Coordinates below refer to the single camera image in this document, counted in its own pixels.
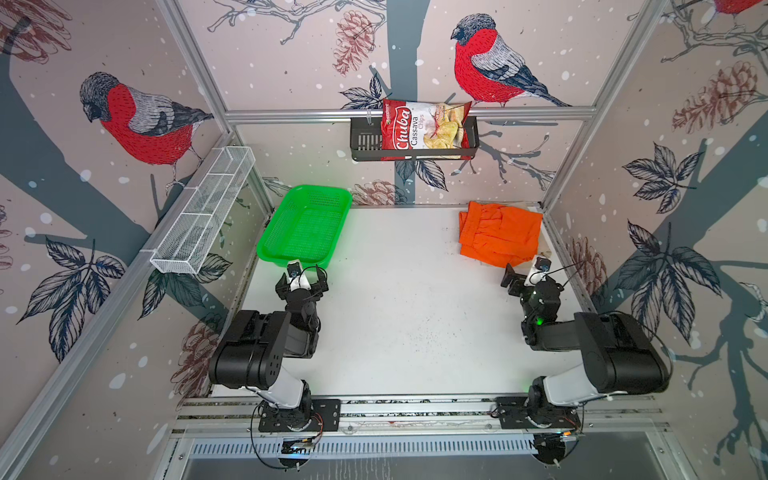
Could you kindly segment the orange shorts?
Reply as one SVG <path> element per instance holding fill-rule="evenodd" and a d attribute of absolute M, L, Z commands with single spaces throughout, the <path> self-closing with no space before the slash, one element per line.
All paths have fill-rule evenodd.
<path fill-rule="evenodd" d="M 542 220 L 529 210 L 470 202 L 458 215 L 460 253 L 499 268 L 521 265 L 538 253 Z"/>

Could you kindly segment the beige shorts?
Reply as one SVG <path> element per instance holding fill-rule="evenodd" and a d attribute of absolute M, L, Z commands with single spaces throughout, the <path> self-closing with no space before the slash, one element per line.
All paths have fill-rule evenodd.
<path fill-rule="evenodd" d="M 538 238 L 537 250 L 531 262 L 535 264 L 537 260 L 542 258 L 552 259 L 552 248 L 544 235 L 540 235 Z"/>

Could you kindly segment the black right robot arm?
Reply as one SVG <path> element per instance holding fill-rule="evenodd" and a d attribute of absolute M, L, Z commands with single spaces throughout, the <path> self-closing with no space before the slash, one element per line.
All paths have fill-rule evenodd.
<path fill-rule="evenodd" d="M 551 263 L 527 274 L 507 265 L 501 287 L 520 300 L 523 340 L 534 351 L 577 351 L 581 363 L 556 375 L 536 378 L 528 392 L 530 411 L 581 406 L 610 395 L 664 391 L 672 368 L 665 364 L 634 317 L 613 312 L 576 312 L 559 320 L 565 286 L 550 276 Z"/>

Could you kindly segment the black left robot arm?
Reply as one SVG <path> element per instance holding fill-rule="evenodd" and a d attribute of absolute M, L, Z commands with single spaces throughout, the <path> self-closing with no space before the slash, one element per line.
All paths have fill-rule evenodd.
<path fill-rule="evenodd" d="M 311 269 L 317 276 L 313 282 L 304 269 L 282 274 L 275 291 L 283 309 L 235 315 L 210 359 L 211 384 L 246 389 L 278 411 L 311 410 L 308 383 L 282 366 L 286 358 L 310 359 L 317 349 L 322 328 L 317 302 L 329 287 L 326 271 Z"/>

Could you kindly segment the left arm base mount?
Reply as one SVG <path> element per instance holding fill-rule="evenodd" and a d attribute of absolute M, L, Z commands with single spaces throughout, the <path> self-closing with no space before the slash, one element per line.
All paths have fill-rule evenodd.
<path fill-rule="evenodd" d="M 278 408 L 266 404 L 257 414 L 261 433 L 336 432 L 341 416 L 341 401 L 337 398 L 322 399 L 312 395 L 304 381 L 297 407 Z"/>

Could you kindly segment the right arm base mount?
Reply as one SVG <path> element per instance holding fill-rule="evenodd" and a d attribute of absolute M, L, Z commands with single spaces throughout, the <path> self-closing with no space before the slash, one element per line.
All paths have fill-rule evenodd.
<path fill-rule="evenodd" d="M 544 389 L 543 376 L 533 381 L 525 395 L 497 397 L 489 415 L 500 421 L 502 429 L 580 429 L 582 427 L 576 406 L 559 406 L 549 401 Z"/>

